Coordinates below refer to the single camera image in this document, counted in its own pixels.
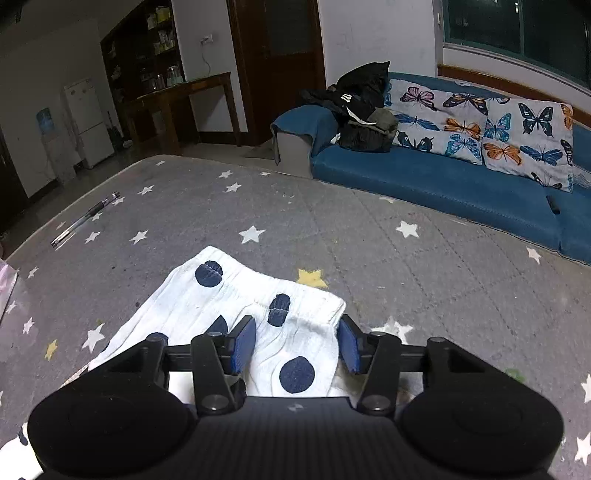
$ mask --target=door frame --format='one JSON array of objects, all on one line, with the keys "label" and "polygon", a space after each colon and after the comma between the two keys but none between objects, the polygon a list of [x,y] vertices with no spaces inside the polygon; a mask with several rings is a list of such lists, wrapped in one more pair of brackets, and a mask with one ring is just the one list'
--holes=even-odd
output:
[{"label": "door frame", "polygon": [[[240,91],[242,93],[242,104],[244,106],[244,114],[246,116],[246,126],[248,127],[248,137],[254,145],[259,145],[261,143],[261,132],[257,131],[256,129],[254,107],[252,104],[251,96],[251,87],[248,83],[246,59],[242,45],[240,28],[238,26],[238,13],[236,8],[237,1],[244,0],[226,0],[226,5],[228,7],[228,16],[230,18],[230,31],[232,33],[232,43],[234,45],[236,66],[238,67],[238,79],[240,80]],[[312,22],[312,33],[314,37],[314,52],[316,53],[316,88],[318,88],[318,90],[324,90],[326,88],[326,72],[324,69],[324,48],[322,44],[322,30],[320,28],[320,14],[318,10],[318,1],[308,0],[308,5],[310,6],[310,19]]]},{"label": "door frame", "polygon": [[9,227],[12,223],[14,218],[17,217],[19,213],[27,208],[29,205],[29,197],[27,196],[27,192],[25,192],[24,187],[22,186],[21,179],[18,176],[17,169],[14,168],[14,163],[12,163],[12,157],[10,156],[10,151],[8,150],[8,146],[6,145],[6,141],[4,140],[4,134],[2,133],[2,125],[0,125],[0,155],[4,156],[4,165],[5,168],[8,170],[8,181],[14,182],[17,186],[15,188],[17,198],[15,201],[18,203],[19,211],[14,215],[12,219],[9,219],[6,225],[0,223],[0,233]]}]

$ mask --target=blue sofa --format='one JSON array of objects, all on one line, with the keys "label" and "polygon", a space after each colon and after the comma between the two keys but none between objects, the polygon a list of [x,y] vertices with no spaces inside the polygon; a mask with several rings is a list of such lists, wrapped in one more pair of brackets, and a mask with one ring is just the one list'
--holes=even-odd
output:
[{"label": "blue sofa", "polygon": [[[390,73],[390,78],[447,92],[501,96],[440,78],[403,73]],[[402,147],[389,153],[346,150],[330,145],[337,128],[332,113],[316,105],[286,112],[272,125],[275,134],[309,137],[315,179],[451,213],[591,264],[591,190],[575,184],[573,193],[562,192],[484,165]],[[573,135],[574,163],[591,170],[591,132],[575,125]]]}]

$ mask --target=yellow star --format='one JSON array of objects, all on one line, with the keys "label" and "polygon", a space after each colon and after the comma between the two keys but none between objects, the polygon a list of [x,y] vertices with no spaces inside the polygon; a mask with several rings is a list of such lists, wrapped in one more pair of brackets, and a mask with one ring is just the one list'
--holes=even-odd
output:
[{"label": "yellow star", "polygon": [[314,270],[313,272],[308,272],[306,270],[298,268],[297,273],[297,282],[301,283],[302,285],[308,285],[309,287],[316,288],[328,288],[328,285],[324,282],[324,280],[322,280],[322,270]]},{"label": "yellow star", "polygon": [[47,361],[51,360],[51,356],[53,355],[53,352],[55,352],[56,350],[57,350],[57,339],[53,340],[52,343],[47,345],[47,352],[45,354],[45,358],[47,358]]}]

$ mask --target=orange butterfly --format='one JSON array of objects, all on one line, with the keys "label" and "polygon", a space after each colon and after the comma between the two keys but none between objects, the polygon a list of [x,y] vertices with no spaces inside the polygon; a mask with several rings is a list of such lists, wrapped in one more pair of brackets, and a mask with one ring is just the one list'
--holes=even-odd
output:
[{"label": "orange butterfly", "polygon": [[569,130],[573,127],[573,109],[570,105],[561,103],[562,113],[564,113],[564,126]]},{"label": "orange butterfly", "polygon": [[474,140],[480,140],[480,126],[478,124],[470,124],[466,126],[466,122],[460,125],[459,122],[453,118],[445,120],[446,126],[444,130],[446,132],[462,132],[470,135]]},{"label": "orange butterfly", "polygon": [[505,148],[501,148],[492,143],[485,143],[483,147],[486,150],[486,156],[493,160],[500,160],[501,157],[504,157],[505,161],[507,161],[507,157],[509,157],[515,163],[521,165],[521,157],[517,147],[507,145]]}]

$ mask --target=wooden door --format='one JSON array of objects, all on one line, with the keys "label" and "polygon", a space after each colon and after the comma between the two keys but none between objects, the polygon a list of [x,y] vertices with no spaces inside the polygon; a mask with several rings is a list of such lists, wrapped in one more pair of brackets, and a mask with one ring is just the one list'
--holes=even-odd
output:
[{"label": "wooden door", "polygon": [[297,104],[302,89],[324,89],[316,0],[227,0],[242,99],[253,141]]},{"label": "wooden door", "polygon": [[27,203],[27,194],[12,165],[0,130],[0,233],[10,226],[16,215],[27,207]]}]

